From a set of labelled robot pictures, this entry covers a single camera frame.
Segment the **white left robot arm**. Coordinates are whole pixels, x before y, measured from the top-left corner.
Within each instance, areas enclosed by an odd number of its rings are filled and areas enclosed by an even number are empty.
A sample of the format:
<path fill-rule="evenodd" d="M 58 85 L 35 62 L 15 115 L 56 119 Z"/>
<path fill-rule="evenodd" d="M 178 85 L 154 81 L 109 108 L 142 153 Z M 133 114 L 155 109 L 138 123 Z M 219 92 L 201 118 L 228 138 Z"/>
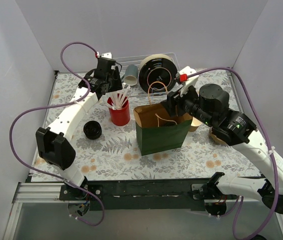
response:
<path fill-rule="evenodd" d="M 87 196 L 88 188 L 83 184 L 84 175 L 74 163 L 76 151 L 71 145 L 73 133 L 103 95 L 122 89 L 120 71 L 110 52 L 98 58 L 97 67 L 88 72 L 84 79 L 90 84 L 88 95 L 84 96 L 88 86 L 81 81 L 71 101 L 72 105 L 67 106 L 47 128 L 40 127 L 35 134 L 38 155 L 53 166 L 62 179 L 73 184 L 70 193 L 77 200 Z"/>

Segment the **green paper bag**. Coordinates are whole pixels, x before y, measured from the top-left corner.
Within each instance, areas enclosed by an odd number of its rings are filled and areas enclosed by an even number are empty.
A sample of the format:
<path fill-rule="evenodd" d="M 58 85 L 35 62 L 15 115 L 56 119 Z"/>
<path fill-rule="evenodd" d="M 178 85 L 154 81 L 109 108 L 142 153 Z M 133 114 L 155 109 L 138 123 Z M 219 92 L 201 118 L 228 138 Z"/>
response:
<path fill-rule="evenodd" d="M 193 117 L 187 113 L 170 117 L 160 103 L 151 103 L 149 92 L 147 97 L 148 105 L 137 106 L 133 110 L 140 154 L 146 156 L 180 148 L 189 132 Z M 177 125 L 164 127 L 166 122 L 175 122 Z"/>

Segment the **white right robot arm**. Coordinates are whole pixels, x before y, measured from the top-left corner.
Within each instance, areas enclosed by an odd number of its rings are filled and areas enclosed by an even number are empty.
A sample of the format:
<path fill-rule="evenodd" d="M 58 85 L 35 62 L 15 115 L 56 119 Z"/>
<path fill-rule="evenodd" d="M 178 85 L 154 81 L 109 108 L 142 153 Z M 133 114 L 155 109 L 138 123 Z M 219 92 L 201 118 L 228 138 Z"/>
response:
<path fill-rule="evenodd" d="M 199 91 L 190 86 L 187 93 L 170 92 L 161 105 L 171 117 L 189 114 L 211 128 L 228 146 L 244 155 L 262 173 L 262 177 L 232 177 L 216 172 L 207 183 L 193 190 L 197 199 L 219 199 L 237 195 L 255 199 L 283 214 L 283 158 L 273 149 L 256 124 L 245 114 L 229 107 L 229 94 L 217 84 L 205 84 Z"/>

